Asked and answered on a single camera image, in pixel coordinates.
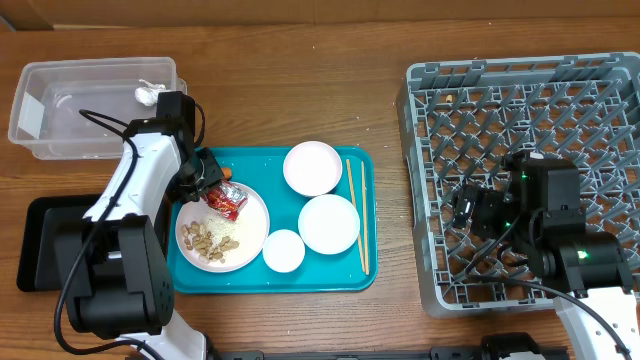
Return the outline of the red snack wrapper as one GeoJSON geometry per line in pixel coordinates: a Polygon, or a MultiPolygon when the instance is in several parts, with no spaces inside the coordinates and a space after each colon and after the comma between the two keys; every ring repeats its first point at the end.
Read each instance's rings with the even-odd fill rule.
{"type": "Polygon", "coordinates": [[[236,221],[248,201],[248,193],[238,185],[222,180],[202,198],[220,216],[230,221],[236,221]]]}

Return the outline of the white tissue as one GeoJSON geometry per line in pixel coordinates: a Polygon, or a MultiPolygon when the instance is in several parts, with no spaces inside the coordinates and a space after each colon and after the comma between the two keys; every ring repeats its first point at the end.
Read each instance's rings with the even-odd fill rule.
{"type": "Polygon", "coordinates": [[[167,90],[164,84],[154,84],[144,79],[140,79],[142,85],[135,89],[135,99],[146,107],[156,105],[159,94],[167,90]]]}

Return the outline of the white paper cup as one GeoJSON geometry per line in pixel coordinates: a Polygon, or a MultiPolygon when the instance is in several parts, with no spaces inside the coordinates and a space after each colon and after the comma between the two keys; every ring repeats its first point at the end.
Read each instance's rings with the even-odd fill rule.
{"type": "Polygon", "coordinates": [[[306,247],[301,237],[288,229],[271,233],[262,249],[266,265],[278,273],[295,271],[303,262],[305,253],[306,247]]]}

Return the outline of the pale green bowl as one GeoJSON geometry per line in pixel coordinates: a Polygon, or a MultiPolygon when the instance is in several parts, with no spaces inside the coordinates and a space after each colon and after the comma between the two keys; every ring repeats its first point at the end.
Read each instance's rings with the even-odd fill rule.
{"type": "Polygon", "coordinates": [[[314,252],[337,255],[356,242],[355,212],[351,202],[335,195],[312,198],[302,208],[298,232],[303,242],[314,252]]]}

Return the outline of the wooden chopstick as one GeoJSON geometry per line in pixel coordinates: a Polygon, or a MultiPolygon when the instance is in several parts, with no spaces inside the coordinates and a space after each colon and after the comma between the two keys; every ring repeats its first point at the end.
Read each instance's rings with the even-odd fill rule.
{"type": "Polygon", "coordinates": [[[364,250],[364,272],[365,275],[370,274],[370,257],[369,257],[369,236],[368,236],[368,202],[367,202],[367,182],[366,168],[364,162],[361,162],[361,185],[362,185],[362,220],[363,220],[363,250],[364,250]]]}
{"type": "Polygon", "coordinates": [[[352,205],[353,210],[355,212],[355,220],[354,221],[355,221],[355,227],[356,227],[356,244],[357,244],[358,253],[359,253],[359,260],[360,260],[361,270],[362,270],[362,272],[364,274],[366,274],[363,242],[362,242],[362,238],[361,238],[361,234],[360,234],[360,216],[359,216],[359,213],[358,213],[357,203],[356,203],[353,170],[352,170],[352,166],[351,166],[351,161],[348,158],[346,159],[346,170],[347,170],[347,179],[348,179],[348,184],[349,184],[351,205],[352,205]]]}

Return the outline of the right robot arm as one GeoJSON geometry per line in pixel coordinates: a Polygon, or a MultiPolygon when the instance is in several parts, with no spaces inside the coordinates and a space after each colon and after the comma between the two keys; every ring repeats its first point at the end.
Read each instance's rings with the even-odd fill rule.
{"type": "Polygon", "coordinates": [[[526,285],[553,298],[579,359],[636,359],[637,304],[618,239],[587,228],[579,170],[530,151],[503,158],[503,191],[465,184],[454,193],[451,225],[525,256],[526,285]]]}

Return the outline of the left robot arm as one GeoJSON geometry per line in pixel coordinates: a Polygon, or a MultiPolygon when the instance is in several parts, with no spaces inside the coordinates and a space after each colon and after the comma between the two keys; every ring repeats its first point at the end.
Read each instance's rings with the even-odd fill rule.
{"type": "Polygon", "coordinates": [[[148,359],[217,359],[210,338],[174,308],[174,286],[154,224],[164,199],[196,202],[223,180],[203,148],[202,107],[162,92],[152,118],[80,115],[119,136],[121,160],[103,194],[53,238],[61,291],[53,330],[73,355],[132,347],[148,359]]]}

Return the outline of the grey dishwasher rack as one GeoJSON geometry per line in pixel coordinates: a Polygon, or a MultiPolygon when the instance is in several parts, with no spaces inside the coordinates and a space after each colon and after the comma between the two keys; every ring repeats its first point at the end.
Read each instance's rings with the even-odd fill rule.
{"type": "Polygon", "coordinates": [[[579,171],[587,226],[621,243],[639,268],[639,57],[633,52],[411,65],[398,120],[413,201],[424,310],[435,317],[545,309],[541,291],[474,281],[524,281],[522,255],[452,227],[465,184],[503,190],[502,158],[528,150],[579,171]]]}

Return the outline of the orange carrot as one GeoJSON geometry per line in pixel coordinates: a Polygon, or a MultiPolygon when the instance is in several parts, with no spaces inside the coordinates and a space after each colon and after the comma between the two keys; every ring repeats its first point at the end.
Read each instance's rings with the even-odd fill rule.
{"type": "Polygon", "coordinates": [[[222,168],[222,172],[225,180],[230,180],[232,178],[232,170],[230,168],[222,168]]]}

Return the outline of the rice pile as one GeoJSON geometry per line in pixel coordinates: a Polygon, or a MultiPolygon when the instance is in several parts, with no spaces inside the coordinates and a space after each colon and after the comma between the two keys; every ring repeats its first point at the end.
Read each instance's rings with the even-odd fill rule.
{"type": "Polygon", "coordinates": [[[200,225],[204,228],[205,237],[211,243],[211,249],[230,251],[240,246],[241,225],[216,214],[206,215],[200,225]]]}

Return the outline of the peanuts pile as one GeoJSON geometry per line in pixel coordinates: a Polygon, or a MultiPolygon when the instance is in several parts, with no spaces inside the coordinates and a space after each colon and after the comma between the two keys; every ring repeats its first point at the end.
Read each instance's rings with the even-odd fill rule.
{"type": "Polygon", "coordinates": [[[182,225],[180,236],[186,249],[195,252],[199,260],[206,264],[210,262],[224,264],[227,255],[239,248],[239,242],[230,236],[223,236],[216,240],[204,223],[195,221],[182,225]]]}

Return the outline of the white plate with food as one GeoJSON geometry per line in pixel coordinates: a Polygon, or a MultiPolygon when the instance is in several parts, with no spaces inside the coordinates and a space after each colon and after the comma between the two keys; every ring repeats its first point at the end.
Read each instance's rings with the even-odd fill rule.
{"type": "Polygon", "coordinates": [[[206,215],[219,215],[211,209],[204,200],[199,202],[189,202],[183,205],[177,213],[177,220],[171,230],[178,246],[178,254],[182,255],[188,263],[200,270],[209,273],[228,273],[239,270],[251,263],[261,253],[263,244],[269,235],[270,218],[266,204],[262,198],[250,187],[233,182],[248,193],[248,201],[241,210],[236,221],[241,225],[240,246],[231,251],[224,264],[210,262],[208,264],[199,260],[198,255],[193,251],[188,251],[180,236],[182,225],[192,221],[201,222],[206,215]]]}

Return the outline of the teal serving tray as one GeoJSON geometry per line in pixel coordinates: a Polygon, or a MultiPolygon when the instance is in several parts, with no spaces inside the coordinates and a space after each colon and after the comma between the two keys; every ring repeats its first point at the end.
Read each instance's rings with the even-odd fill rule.
{"type": "MultiPolygon", "coordinates": [[[[255,190],[266,203],[270,229],[296,230],[298,216],[307,199],[285,181],[283,163],[288,147],[226,147],[211,150],[220,166],[232,170],[232,178],[255,190]]],[[[244,267],[227,273],[197,268],[182,254],[181,242],[172,238],[167,262],[174,289],[184,294],[261,294],[326,291],[361,291],[369,287],[378,272],[378,241],[374,164],[369,154],[357,147],[338,146],[342,160],[352,166],[353,186],[343,176],[334,193],[346,199],[356,196],[357,210],[367,214],[370,272],[361,270],[357,245],[338,255],[306,252],[300,267],[284,274],[266,265],[262,256],[244,267]]]]}

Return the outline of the clear plastic bin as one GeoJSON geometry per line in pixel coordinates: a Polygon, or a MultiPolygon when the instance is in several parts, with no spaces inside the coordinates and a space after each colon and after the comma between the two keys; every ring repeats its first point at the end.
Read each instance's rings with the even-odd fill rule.
{"type": "Polygon", "coordinates": [[[81,109],[125,123],[153,117],[137,89],[187,91],[170,57],[128,57],[32,62],[16,88],[8,139],[41,160],[113,159],[119,136],[81,116],[81,109]]]}

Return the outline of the black plastic tray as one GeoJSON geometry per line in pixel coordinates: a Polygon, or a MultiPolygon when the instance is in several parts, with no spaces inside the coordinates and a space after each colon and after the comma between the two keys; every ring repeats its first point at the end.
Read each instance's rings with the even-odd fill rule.
{"type": "Polygon", "coordinates": [[[61,223],[81,219],[98,194],[40,197],[28,207],[16,285],[22,292],[62,289],[54,235],[61,223]]]}

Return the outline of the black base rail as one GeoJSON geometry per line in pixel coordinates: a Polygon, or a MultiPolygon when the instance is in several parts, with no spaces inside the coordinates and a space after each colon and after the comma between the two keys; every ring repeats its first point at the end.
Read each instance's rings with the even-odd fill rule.
{"type": "Polygon", "coordinates": [[[443,346],[429,350],[364,351],[364,352],[301,352],[266,353],[258,350],[218,352],[208,359],[219,360],[543,360],[568,359],[569,354],[561,348],[543,348],[532,351],[490,353],[481,346],[443,346]]]}

